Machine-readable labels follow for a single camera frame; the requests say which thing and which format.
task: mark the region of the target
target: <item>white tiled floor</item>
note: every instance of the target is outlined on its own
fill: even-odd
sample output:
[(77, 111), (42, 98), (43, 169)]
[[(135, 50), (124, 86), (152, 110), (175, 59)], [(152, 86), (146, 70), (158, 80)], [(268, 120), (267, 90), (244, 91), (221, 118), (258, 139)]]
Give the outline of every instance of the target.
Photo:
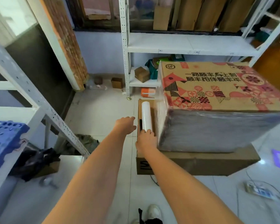
[[(101, 141), (111, 131), (116, 119), (126, 116), (137, 118), (139, 98), (140, 95), (136, 94), (129, 101), (120, 90), (111, 86), (108, 90), (85, 90), (75, 95), (66, 123), (74, 133), (89, 134)], [(106, 223), (130, 223), (138, 217), (138, 208), (146, 210), (151, 203), (161, 207), (164, 224), (176, 223), (160, 188), (150, 176), (137, 175), (135, 141), (136, 131), (128, 135), (124, 142), (116, 193)], [(259, 151), (262, 162), (229, 177), (197, 176), (197, 179), (216, 193), (235, 214), (239, 214), (244, 223), (279, 223), (280, 201), (273, 202), (246, 193), (243, 181), (249, 180), (248, 173), (252, 179), (265, 181), (280, 191), (280, 168), (274, 165), (271, 154), (273, 148), (280, 150), (280, 125), (253, 142), (253, 145)]]

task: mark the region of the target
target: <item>shelf board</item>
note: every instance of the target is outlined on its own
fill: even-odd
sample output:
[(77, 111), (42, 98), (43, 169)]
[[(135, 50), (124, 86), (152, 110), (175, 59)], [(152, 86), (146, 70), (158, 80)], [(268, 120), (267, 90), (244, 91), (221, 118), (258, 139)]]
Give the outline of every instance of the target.
[(157, 82), (157, 79), (150, 79), (146, 82), (140, 82), (138, 79), (135, 78), (135, 69), (137, 67), (131, 67), (131, 74), (130, 74), (130, 83), (129, 86), (134, 87), (157, 87), (160, 83)]
[(255, 56), (257, 50), (240, 36), (130, 33), (128, 52)]
[[(44, 117), (44, 112), (39, 108), (26, 108), (26, 107), (0, 107), (0, 121), (9, 121), (25, 123), (30, 127), (29, 131), (22, 134), (21, 138), (29, 139), (36, 128), (41, 123)], [(0, 168), (0, 187), (5, 181), (11, 168), (18, 160), (26, 144), (22, 145), (19, 149), (9, 153), (4, 158), (4, 163)]]

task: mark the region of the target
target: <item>dark cloth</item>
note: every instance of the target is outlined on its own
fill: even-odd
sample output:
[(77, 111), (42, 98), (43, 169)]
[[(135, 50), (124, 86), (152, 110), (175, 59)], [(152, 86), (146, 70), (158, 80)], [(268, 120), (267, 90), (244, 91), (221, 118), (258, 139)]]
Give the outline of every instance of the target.
[(142, 210), (139, 208), (138, 209), (139, 212), (139, 222), (140, 224), (163, 224), (163, 222), (160, 219), (148, 219), (145, 222), (142, 220)]

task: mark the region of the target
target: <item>plastic wrap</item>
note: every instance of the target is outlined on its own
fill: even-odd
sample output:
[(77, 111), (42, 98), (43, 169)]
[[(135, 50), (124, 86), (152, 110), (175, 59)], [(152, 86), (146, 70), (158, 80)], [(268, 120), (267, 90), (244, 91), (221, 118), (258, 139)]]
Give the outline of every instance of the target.
[[(158, 80), (162, 81), (164, 76), (161, 64), (158, 72)], [(280, 111), (232, 112), (176, 107), (168, 102), (171, 97), (168, 98), (168, 91), (163, 89), (164, 82), (160, 84), (162, 86), (156, 89), (155, 98), (155, 133), (159, 150), (233, 152), (238, 147), (247, 146), (280, 123)]]

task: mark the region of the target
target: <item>hand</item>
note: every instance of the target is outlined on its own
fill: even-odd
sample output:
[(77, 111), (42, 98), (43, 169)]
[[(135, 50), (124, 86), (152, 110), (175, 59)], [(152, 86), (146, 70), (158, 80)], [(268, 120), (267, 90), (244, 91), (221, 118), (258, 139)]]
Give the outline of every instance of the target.
[(128, 135), (134, 130), (136, 130), (136, 126), (134, 126), (135, 117), (125, 117), (116, 120), (115, 126), (113, 130), (118, 132), (123, 132), (124, 134)]
[(144, 154), (147, 149), (157, 148), (158, 139), (155, 137), (154, 132), (151, 130), (142, 130), (138, 135), (138, 141), (136, 142), (137, 150)]

